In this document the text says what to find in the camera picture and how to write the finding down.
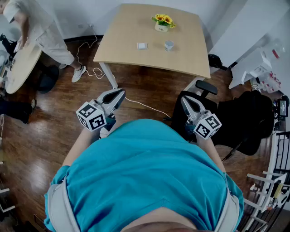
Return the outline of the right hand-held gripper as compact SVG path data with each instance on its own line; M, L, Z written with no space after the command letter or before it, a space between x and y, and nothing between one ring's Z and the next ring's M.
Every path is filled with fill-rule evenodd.
M195 133L206 140L213 136L222 126L217 116L212 114L211 111L205 111L203 104L196 98L183 96L181 105L188 117L188 121L185 123L185 130L189 135Z

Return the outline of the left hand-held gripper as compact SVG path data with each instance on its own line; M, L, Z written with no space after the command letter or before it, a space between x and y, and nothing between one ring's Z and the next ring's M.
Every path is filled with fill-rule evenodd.
M101 130L109 132L116 123L114 114L107 116L105 113L113 113L118 109L126 96L122 88L111 89L103 92L95 100L85 102L77 111L76 115L86 129L90 132Z

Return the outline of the person's left forearm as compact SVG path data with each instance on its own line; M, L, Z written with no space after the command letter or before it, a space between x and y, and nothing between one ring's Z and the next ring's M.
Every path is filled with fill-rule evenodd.
M70 149L69 153L64 159L62 166L71 166L72 163L95 141L100 137L101 129L97 129L93 132L84 128L74 145Z

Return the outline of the person's right forearm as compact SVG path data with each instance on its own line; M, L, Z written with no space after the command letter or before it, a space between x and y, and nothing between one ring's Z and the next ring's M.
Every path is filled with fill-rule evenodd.
M197 145L211 158L215 165L225 173L225 167L222 163L222 160L211 140L211 138L204 139L200 136L197 136Z

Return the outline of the black stool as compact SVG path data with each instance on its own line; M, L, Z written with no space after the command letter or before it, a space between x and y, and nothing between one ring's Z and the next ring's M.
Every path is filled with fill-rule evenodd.
M41 71L38 79L37 90L40 93L48 93L55 86L59 77L59 68L56 65L45 66L37 63L37 68Z

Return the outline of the light wooden table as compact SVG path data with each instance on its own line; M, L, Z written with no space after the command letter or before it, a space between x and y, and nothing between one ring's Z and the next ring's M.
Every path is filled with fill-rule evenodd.
M151 19L157 13L167 13L176 28L167 32L155 30ZM165 51L166 40L174 42ZM148 49L138 50L137 43L147 43ZM210 79L208 52L198 15L174 8L145 4L121 4L97 49L94 62L99 63L113 88L117 82L110 63L160 68Z

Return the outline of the person's teal shirt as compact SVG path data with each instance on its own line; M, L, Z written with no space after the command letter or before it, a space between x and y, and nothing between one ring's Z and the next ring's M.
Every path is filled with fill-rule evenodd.
M130 121L62 166L45 194L53 232L120 232L166 207L198 230L234 232L243 194L196 144L162 122Z

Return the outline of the small black monitor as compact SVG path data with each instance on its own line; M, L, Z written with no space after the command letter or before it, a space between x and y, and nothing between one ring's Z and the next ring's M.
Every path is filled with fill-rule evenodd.
M275 119L285 121L288 117L288 107L290 106L290 99L283 95L280 99L273 101L273 109Z

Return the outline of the potted yellow sunflowers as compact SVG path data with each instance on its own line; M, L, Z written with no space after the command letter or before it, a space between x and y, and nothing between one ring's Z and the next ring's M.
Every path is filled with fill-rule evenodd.
M167 32L168 28L175 28L176 24L166 14L156 14L151 18L155 22L155 30L159 32Z

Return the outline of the round wooden table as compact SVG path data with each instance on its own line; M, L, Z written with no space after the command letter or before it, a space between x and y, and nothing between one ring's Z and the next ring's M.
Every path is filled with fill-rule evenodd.
M19 50L14 56L12 68L9 68L5 78L5 89L8 94L13 94L24 84L35 67L42 53L37 44L30 43Z

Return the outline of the white metal rack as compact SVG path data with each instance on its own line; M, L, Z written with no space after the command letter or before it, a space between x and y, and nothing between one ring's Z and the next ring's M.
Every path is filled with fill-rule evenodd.
M237 232L270 232L284 209L290 208L290 131L274 131L256 153L261 172L247 174L244 215Z

